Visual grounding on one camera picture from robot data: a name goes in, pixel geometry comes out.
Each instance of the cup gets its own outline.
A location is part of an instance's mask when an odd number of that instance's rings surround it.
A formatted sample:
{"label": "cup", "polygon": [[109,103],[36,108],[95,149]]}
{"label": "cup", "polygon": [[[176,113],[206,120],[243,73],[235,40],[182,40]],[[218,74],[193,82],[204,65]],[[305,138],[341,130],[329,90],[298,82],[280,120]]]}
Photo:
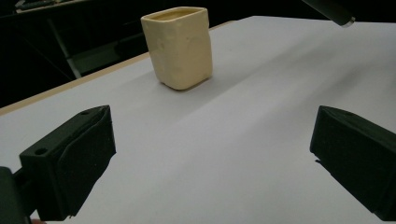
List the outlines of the cup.
{"label": "cup", "polygon": [[140,20],[155,75],[163,84],[186,90],[212,76],[206,8],[174,7]]}

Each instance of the dark background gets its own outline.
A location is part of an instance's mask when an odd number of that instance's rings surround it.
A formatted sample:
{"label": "dark background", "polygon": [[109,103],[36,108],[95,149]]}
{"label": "dark background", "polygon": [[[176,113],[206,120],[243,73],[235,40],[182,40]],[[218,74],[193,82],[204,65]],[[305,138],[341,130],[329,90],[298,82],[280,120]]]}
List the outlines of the dark background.
{"label": "dark background", "polygon": [[[396,22],[390,2],[336,2],[357,21]],[[327,20],[301,0],[91,0],[23,14],[15,13],[14,5],[15,0],[0,0],[0,107],[75,79],[49,20],[56,26],[69,55],[117,42],[114,50],[120,58],[86,71],[83,76],[146,52],[140,18],[170,7],[206,7],[211,27],[253,15]]]}

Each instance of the ceramic cup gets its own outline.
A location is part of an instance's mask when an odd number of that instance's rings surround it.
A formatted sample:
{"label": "ceramic cup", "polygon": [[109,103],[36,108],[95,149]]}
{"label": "ceramic cup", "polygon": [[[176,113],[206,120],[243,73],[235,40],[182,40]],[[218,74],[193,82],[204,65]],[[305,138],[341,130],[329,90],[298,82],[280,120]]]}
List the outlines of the ceramic cup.
{"label": "ceramic cup", "polygon": [[162,83],[186,90],[212,76],[206,8],[174,7],[140,20],[155,75]]}

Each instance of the white table surface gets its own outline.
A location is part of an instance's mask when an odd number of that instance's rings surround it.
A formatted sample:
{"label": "white table surface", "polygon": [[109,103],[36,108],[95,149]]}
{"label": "white table surface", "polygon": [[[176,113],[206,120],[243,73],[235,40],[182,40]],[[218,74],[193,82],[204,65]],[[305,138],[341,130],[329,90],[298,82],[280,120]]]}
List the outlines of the white table surface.
{"label": "white table surface", "polygon": [[249,17],[210,36],[213,77],[194,89],[159,83],[147,58],[2,115],[0,165],[110,105],[118,152],[64,223],[383,223],[309,144],[320,105],[396,132],[396,24]]}

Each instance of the cup rim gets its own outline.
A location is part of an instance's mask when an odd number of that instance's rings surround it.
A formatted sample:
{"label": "cup rim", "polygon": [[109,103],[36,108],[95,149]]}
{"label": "cup rim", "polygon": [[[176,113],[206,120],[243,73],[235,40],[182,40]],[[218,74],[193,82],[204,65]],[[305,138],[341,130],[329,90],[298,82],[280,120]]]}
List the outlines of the cup rim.
{"label": "cup rim", "polygon": [[[156,21],[156,22],[170,22],[170,21],[175,21],[175,20],[179,20],[197,13],[200,13],[202,11],[207,10],[205,7],[172,7],[172,8],[168,8],[162,11],[157,11],[154,13],[150,13],[148,15],[145,15],[141,18],[141,20],[143,21]],[[186,15],[182,15],[180,17],[176,17],[176,18],[172,18],[169,20],[156,20],[156,18],[160,18],[163,17],[166,14],[169,14],[171,12],[178,12],[178,11],[190,11],[191,13],[188,13]]]}

